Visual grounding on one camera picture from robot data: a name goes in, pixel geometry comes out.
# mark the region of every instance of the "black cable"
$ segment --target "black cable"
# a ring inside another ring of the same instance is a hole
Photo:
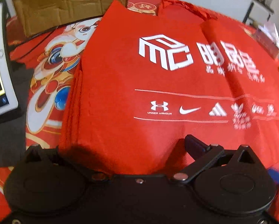
[[[21,60],[22,58],[26,57],[29,53],[31,53],[34,49],[36,49],[40,44],[42,44],[49,36],[52,35],[53,32],[55,32],[57,30],[58,26],[56,26],[47,36],[45,36],[44,39],[42,39],[37,45],[35,45],[31,50],[29,50],[27,53],[25,53],[23,56],[16,58],[12,61],[17,61],[17,60]]]
[[[32,39],[34,39],[34,38],[36,38],[36,37],[38,37],[38,36],[40,36],[40,35],[42,35],[42,34],[46,34],[46,33],[50,32],[50,31],[51,31],[51,29],[46,30],[46,31],[43,31],[43,32],[41,32],[41,33],[37,33],[37,34],[33,35],[32,37],[27,38],[25,41],[23,41],[23,42],[21,42],[21,43],[19,43],[19,44],[9,45],[9,46],[8,46],[9,52],[12,52],[12,51],[15,50],[17,47],[19,47],[19,46],[21,46],[21,45],[23,45],[23,44],[25,44],[25,43],[27,43],[27,42],[30,42]]]

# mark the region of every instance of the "cartoon character illustration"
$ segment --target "cartoon character illustration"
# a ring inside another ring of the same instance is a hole
[[[27,108],[27,128],[31,133],[47,127],[50,132],[61,128],[61,111],[65,109],[75,68],[100,21],[95,18],[68,25],[38,57]]]

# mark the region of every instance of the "under armour logo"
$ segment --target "under armour logo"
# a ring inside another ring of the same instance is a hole
[[[156,40],[157,42],[168,46],[170,49],[165,50],[159,46],[156,46],[150,42],[149,40]],[[145,57],[145,45],[149,47],[150,52],[150,61],[156,63],[156,50],[160,52],[160,64],[161,67],[165,70],[168,70],[168,65],[171,71],[183,68],[193,64],[193,59],[191,54],[189,53],[189,47],[185,44],[182,44],[176,40],[173,40],[165,35],[154,35],[149,37],[143,37],[139,39],[139,54],[142,57]],[[175,63],[174,54],[185,52],[186,60],[182,62]]]
[[[157,105],[157,104],[156,104],[156,101],[152,101],[151,104],[152,104],[151,109],[154,110],[154,111],[156,111],[156,107],[161,107],[161,108],[163,108],[163,111],[167,111],[167,110],[168,110],[168,107],[167,107],[167,106],[168,106],[168,103],[167,103],[167,102],[163,102],[162,105]]]

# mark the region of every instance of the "metal screw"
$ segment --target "metal screw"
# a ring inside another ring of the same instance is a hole
[[[92,180],[94,181],[103,181],[106,179],[105,173],[94,173],[92,174]]]
[[[136,181],[137,184],[142,184],[144,182],[143,179],[136,179],[135,181]]]
[[[260,220],[258,221],[258,224],[268,224],[268,222],[266,220]]]
[[[174,175],[174,179],[179,180],[179,181],[184,181],[188,179],[188,175],[186,173],[176,173]]]
[[[17,220],[17,219],[14,219],[14,220],[12,221],[12,224],[21,224],[21,222],[20,222],[19,220]]]

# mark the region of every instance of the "printed brand logo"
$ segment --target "printed brand logo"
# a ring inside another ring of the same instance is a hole
[[[159,46],[156,46],[156,45],[148,42],[149,40],[156,40],[157,42],[170,47],[170,49],[165,50],[164,48],[161,48]],[[193,62],[194,62],[191,54],[189,53],[189,47],[187,45],[182,44],[165,35],[154,35],[154,36],[140,38],[139,39],[139,54],[142,57],[145,57],[145,45],[149,46],[150,61],[155,64],[157,63],[156,62],[156,50],[158,50],[160,52],[160,64],[161,64],[161,67],[165,70],[168,70],[168,64],[169,64],[170,70],[174,71],[176,69],[189,66],[189,65],[193,64]],[[181,53],[181,52],[186,53],[187,60],[175,63],[174,54]]]
[[[189,109],[189,110],[184,110],[184,109],[182,108],[182,106],[181,106],[179,112],[180,112],[180,114],[189,114],[189,113],[192,113],[192,112],[194,112],[194,111],[199,110],[200,108],[201,108],[201,107],[199,107],[199,108],[194,108],[194,109]]]
[[[253,106],[252,106],[252,113],[264,114],[264,109],[263,109],[262,106],[253,104]]]
[[[234,103],[233,105],[231,105],[231,108],[233,109],[233,111],[236,114],[240,114],[242,109],[243,109],[243,104],[241,104],[240,106],[238,106],[238,104]]]
[[[205,64],[221,66],[224,63],[225,59],[215,42],[210,45],[197,43],[197,47]]]
[[[274,106],[272,104],[267,105],[267,116],[276,116],[276,112],[274,112]]]
[[[157,105],[156,101],[152,101],[151,104],[152,104],[151,109],[154,110],[154,111],[156,111],[156,107],[163,108],[163,111],[167,111],[168,110],[168,107],[167,107],[168,103],[167,102],[163,102],[162,105]]]
[[[210,116],[227,116],[227,113],[219,103],[216,103],[212,110],[209,112]]]

